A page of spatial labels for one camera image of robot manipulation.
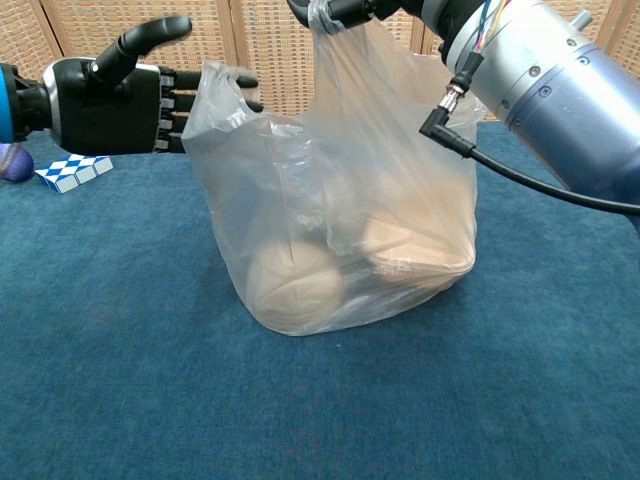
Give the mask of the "clear plastic bag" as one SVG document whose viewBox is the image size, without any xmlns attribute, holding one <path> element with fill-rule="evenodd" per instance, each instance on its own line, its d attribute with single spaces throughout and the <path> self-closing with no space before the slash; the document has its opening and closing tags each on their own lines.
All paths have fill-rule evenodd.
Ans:
<svg viewBox="0 0 640 480">
<path fill-rule="evenodd" d="M 305 112 L 253 112 L 235 71 L 209 61 L 182 136 L 253 318 L 246 279 L 261 247 L 308 241 L 333 254 L 343 302 L 330 324 L 306 335 L 383 320 L 446 290 L 382 280 L 361 249 L 372 214 L 422 233 L 435 225 L 475 246 L 477 198 L 475 164 L 419 131 L 449 77 L 441 63 L 401 47 L 376 20 L 345 28 L 329 18 L 327 0 L 311 0 L 309 24 L 315 78 Z"/>
</svg>

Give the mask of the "round beige bread bun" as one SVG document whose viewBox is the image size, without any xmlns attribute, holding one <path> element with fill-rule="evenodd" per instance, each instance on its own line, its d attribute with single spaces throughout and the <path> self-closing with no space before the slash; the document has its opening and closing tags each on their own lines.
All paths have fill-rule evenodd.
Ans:
<svg viewBox="0 0 640 480">
<path fill-rule="evenodd" d="M 308 241 L 271 242 L 251 260 L 245 303 L 263 326 L 306 335 L 332 322 L 345 294 L 333 254 Z"/>
</svg>

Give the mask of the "teal table cloth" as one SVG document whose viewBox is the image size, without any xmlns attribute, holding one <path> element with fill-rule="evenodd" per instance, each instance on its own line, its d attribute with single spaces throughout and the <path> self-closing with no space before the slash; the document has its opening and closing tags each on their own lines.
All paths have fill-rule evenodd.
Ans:
<svg viewBox="0 0 640 480">
<path fill-rule="evenodd" d="M 185 157 L 0 182 L 0 480 L 640 480 L 640 240 L 478 189 L 454 287 L 290 338 L 238 300 Z"/>
</svg>

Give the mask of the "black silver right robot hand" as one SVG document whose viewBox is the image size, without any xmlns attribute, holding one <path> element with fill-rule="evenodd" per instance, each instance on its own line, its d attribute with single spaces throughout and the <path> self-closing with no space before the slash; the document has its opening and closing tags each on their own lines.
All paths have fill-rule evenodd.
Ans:
<svg viewBox="0 0 640 480">
<path fill-rule="evenodd" d="M 403 10 L 434 34 L 456 34 L 483 0 L 327 0 L 328 15 L 349 29 L 376 18 L 385 20 Z"/>
</svg>

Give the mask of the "dark blue ball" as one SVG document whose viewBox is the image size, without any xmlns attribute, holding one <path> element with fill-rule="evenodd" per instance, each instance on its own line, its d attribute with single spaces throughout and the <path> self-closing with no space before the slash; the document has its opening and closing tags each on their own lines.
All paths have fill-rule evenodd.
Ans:
<svg viewBox="0 0 640 480">
<path fill-rule="evenodd" d="M 23 182 L 33 172 L 33 158 L 21 144 L 0 143 L 0 180 Z"/>
</svg>

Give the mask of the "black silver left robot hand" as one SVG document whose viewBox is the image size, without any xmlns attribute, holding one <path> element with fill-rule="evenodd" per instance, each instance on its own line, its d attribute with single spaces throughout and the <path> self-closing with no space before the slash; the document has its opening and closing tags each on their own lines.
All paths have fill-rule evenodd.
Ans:
<svg viewBox="0 0 640 480">
<path fill-rule="evenodd" d="M 144 63 L 154 49 L 190 35 L 183 15 L 139 24 L 100 55 L 64 57 L 43 72 L 55 143 L 87 156 L 181 153 L 201 74 Z"/>
</svg>

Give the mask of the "woven wooden folding screen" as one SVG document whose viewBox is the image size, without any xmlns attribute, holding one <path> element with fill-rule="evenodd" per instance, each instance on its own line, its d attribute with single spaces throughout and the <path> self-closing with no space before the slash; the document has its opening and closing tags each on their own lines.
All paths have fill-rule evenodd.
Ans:
<svg viewBox="0 0 640 480">
<path fill-rule="evenodd" d="M 567 20 L 582 10 L 593 22 L 585 35 L 640 78 L 640 0 L 545 0 Z M 312 40 L 285 0 L 0 0 L 0 62 L 37 80 L 63 56 L 96 57 L 139 23 L 186 15 L 193 31 L 144 61 L 196 70 L 209 59 L 249 67 L 267 109 L 305 110 L 313 95 Z M 383 22 L 401 46 L 436 55 L 442 41 L 400 11 Z"/>
</svg>

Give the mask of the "beige bread loaf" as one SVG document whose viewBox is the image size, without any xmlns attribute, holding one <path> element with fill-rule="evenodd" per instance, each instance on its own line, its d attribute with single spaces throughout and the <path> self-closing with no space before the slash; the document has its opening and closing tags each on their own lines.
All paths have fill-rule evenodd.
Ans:
<svg viewBox="0 0 640 480">
<path fill-rule="evenodd" d="M 383 281 L 433 291 L 449 288 L 475 263 L 468 238 L 451 240 L 435 225 L 422 233 L 384 211 L 366 222 L 361 249 Z"/>
</svg>

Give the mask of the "blue white checkered puzzle block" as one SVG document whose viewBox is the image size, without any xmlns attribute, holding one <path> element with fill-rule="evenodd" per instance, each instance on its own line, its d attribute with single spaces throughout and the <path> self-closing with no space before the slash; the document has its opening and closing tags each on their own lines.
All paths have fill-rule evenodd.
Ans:
<svg viewBox="0 0 640 480">
<path fill-rule="evenodd" d="M 71 154 L 34 173 L 40 182 L 58 194 L 64 194 L 113 169 L 109 156 Z"/>
</svg>

